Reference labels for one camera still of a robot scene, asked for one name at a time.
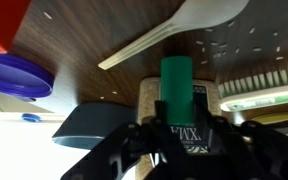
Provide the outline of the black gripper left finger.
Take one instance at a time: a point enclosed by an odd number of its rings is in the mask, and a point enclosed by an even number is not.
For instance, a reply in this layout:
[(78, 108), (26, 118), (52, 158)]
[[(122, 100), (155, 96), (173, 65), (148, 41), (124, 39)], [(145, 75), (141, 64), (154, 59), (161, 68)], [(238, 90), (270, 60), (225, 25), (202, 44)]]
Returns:
[(143, 155), (164, 155), (162, 132), (166, 105), (156, 101), (157, 117), (149, 124), (124, 123), (94, 146), (81, 160), (65, 172), (60, 180), (121, 180)]

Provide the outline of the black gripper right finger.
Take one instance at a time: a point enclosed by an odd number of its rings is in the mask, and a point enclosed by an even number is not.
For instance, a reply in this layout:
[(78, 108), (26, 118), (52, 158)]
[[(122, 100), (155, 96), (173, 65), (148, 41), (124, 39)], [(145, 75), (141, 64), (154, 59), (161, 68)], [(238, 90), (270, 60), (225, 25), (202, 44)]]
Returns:
[(210, 152), (193, 157), (197, 180), (288, 180), (287, 135), (256, 121), (233, 125), (201, 102), (194, 110), (211, 134)]

